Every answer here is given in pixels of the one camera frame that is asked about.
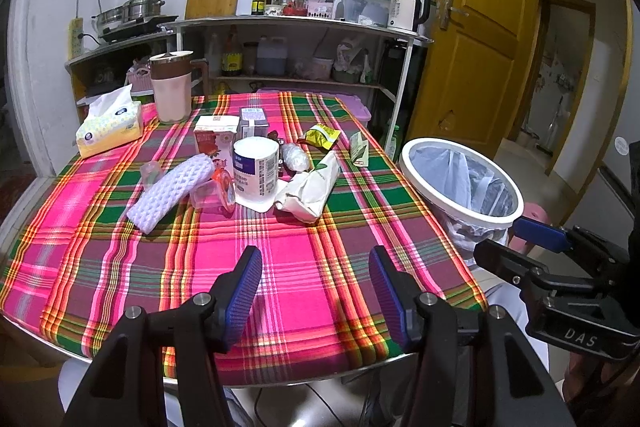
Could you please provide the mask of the yellow snack packet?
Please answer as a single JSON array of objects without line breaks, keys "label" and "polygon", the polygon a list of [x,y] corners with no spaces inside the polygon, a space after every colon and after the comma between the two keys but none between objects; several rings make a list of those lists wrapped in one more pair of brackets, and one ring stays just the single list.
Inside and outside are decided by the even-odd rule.
[{"label": "yellow snack packet", "polygon": [[335,142],[340,139],[340,136],[340,130],[333,129],[324,124],[314,124],[299,139],[299,142],[321,148],[321,150],[331,150]]}]

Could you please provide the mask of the white trash bin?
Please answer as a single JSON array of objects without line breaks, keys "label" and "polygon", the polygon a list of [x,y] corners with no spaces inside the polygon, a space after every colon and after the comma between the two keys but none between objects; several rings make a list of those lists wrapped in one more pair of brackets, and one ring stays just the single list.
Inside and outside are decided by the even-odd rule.
[{"label": "white trash bin", "polygon": [[506,245],[513,222],[523,216],[518,186],[472,148],[444,139],[413,139],[402,148],[399,166],[470,267],[478,243],[491,239]]}]

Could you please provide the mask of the clear plastic wrap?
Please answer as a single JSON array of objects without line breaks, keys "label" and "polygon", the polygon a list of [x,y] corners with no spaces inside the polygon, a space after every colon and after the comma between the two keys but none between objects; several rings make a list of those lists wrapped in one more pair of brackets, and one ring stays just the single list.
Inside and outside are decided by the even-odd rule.
[{"label": "clear plastic wrap", "polygon": [[310,169],[306,152],[295,143],[284,143],[280,147],[283,164],[292,172],[304,172]]}]

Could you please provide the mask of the yellow wooden door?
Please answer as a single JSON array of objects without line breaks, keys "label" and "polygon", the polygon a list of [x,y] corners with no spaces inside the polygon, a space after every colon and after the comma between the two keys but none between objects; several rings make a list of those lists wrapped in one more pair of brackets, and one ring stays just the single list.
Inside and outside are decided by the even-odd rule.
[{"label": "yellow wooden door", "polygon": [[538,0],[437,0],[409,139],[444,138],[494,157],[524,93]]}]

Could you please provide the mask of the plaid tablecloth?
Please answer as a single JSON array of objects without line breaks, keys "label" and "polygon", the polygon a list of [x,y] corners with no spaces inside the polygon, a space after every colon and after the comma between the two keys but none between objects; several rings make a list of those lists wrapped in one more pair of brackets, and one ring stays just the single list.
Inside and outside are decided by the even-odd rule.
[{"label": "plaid tablecloth", "polygon": [[89,159],[74,158],[17,235],[1,273],[1,312],[45,343],[89,358],[130,306],[175,308],[207,291],[243,249],[262,252],[264,271],[240,341],[217,361],[231,386],[310,381],[399,355],[370,281],[372,247],[424,291],[463,309],[485,296],[444,230],[378,144],[367,168],[352,165],[349,137],[360,122],[335,98],[305,93],[196,98],[195,116],[257,105],[282,138],[314,124],[341,133],[341,173],[315,225],[287,212],[238,207],[232,216],[183,200],[143,234],[127,219],[142,193],[141,167],[176,167],[196,152],[195,122],[163,124],[143,109],[142,137]]}]

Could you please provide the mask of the metal shelf counter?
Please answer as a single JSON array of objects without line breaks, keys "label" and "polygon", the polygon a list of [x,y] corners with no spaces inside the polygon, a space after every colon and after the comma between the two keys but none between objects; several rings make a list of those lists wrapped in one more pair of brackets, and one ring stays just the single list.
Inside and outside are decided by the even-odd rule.
[{"label": "metal shelf counter", "polygon": [[[296,87],[304,84],[320,88],[329,86],[331,89],[367,90],[369,93],[364,101],[371,104],[376,101],[376,95],[382,93],[399,108],[402,98],[407,93],[407,79],[413,49],[418,46],[425,48],[433,43],[431,38],[395,28],[360,25],[344,20],[329,20],[320,17],[301,16],[216,16],[194,18],[194,20],[174,20],[160,25],[160,30],[139,37],[129,38],[119,42],[101,44],[81,56],[65,63],[66,72],[72,77],[76,104],[83,106],[86,101],[86,88],[93,77],[96,68],[104,64],[117,72],[127,68],[122,60],[125,54],[134,55],[142,46],[150,50],[175,51],[186,49],[194,51],[197,46],[205,43],[206,37],[214,32],[224,35],[230,27],[239,31],[242,41],[248,39],[257,41],[261,36],[284,37],[288,42],[288,66],[283,76],[275,75],[244,75],[239,80],[251,83],[292,83]],[[334,57],[338,44],[346,39],[360,38],[362,46],[369,51],[368,57],[372,63],[372,81],[346,82],[330,79],[307,79],[294,72],[297,60],[311,60],[311,57]],[[384,43],[393,41],[402,46],[400,51],[401,66],[394,75],[384,76],[380,73]]]}]

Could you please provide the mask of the clear plastic cup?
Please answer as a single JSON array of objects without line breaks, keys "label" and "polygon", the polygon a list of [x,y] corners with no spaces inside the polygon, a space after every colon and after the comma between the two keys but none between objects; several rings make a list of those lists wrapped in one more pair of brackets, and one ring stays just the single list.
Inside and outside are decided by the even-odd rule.
[{"label": "clear plastic cup", "polygon": [[230,217],[235,210],[235,186],[227,169],[218,168],[206,182],[194,187],[190,203],[208,213],[220,213]]}]

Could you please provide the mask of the red white carton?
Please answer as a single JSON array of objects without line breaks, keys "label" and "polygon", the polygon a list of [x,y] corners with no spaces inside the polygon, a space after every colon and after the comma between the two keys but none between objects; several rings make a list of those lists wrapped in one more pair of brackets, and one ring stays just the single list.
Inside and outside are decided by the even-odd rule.
[{"label": "red white carton", "polygon": [[198,153],[218,157],[228,153],[238,133],[239,116],[205,115],[198,118],[194,139]]}]

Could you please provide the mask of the white paper cup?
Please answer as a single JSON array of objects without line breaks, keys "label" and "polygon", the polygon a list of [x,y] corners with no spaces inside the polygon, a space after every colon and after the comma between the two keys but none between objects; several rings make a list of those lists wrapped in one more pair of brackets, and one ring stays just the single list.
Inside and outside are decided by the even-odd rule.
[{"label": "white paper cup", "polygon": [[257,206],[272,202],[279,180],[279,144],[250,136],[233,144],[232,164],[236,200]]}]

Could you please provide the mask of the white foam net sleeve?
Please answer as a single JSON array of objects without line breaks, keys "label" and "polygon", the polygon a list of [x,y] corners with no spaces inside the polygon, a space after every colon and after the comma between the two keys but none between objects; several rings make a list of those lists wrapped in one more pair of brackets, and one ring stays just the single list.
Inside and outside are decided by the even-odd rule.
[{"label": "white foam net sleeve", "polygon": [[192,156],[147,188],[126,212],[128,220],[143,234],[150,234],[184,196],[213,173],[212,158],[206,154]]}]

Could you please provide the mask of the white paper bag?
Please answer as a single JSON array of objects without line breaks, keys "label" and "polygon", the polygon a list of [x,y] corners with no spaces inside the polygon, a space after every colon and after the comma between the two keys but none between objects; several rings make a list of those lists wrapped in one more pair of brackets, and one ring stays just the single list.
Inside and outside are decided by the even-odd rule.
[{"label": "white paper bag", "polygon": [[314,225],[321,217],[340,173],[340,162],[331,150],[311,171],[296,173],[277,194],[274,207],[291,213],[306,225]]}]

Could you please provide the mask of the pink brown pitcher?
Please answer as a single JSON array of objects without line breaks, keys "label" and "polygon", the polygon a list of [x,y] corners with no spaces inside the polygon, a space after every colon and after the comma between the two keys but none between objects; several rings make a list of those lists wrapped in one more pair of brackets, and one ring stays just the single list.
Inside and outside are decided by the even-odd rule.
[{"label": "pink brown pitcher", "polygon": [[183,121],[191,114],[192,51],[169,51],[150,57],[151,83],[161,122]]}]

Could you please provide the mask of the green paper wrapper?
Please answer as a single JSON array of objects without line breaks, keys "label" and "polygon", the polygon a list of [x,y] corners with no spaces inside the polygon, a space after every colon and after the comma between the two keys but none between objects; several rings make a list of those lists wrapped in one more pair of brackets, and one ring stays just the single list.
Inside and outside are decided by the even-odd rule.
[{"label": "green paper wrapper", "polygon": [[370,145],[367,138],[357,131],[349,138],[350,161],[358,168],[369,167]]}]

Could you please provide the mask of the pink plastic stool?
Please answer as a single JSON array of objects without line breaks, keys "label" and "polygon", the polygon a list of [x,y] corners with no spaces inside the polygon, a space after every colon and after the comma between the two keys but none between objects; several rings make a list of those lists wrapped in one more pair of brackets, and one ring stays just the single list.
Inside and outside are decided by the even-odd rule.
[{"label": "pink plastic stool", "polygon": [[528,255],[537,245],[534,241],[535,233],[550,223],[548,212],[541,205],[526,202],[522,217],[514,222],[514,228],[509,231],[508,247],[512,251]]}]

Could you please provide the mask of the purple milk carton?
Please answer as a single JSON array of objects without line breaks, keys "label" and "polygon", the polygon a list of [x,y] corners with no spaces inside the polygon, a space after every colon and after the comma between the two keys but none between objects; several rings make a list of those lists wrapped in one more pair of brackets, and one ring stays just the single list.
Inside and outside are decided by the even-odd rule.
[{"label": "purple milk carton", "polygon": [[252,136],[267,138],[269,124],[266,113],[262,107],[242,107],[240,110],[240,125],[238,138],[246,139]]}]

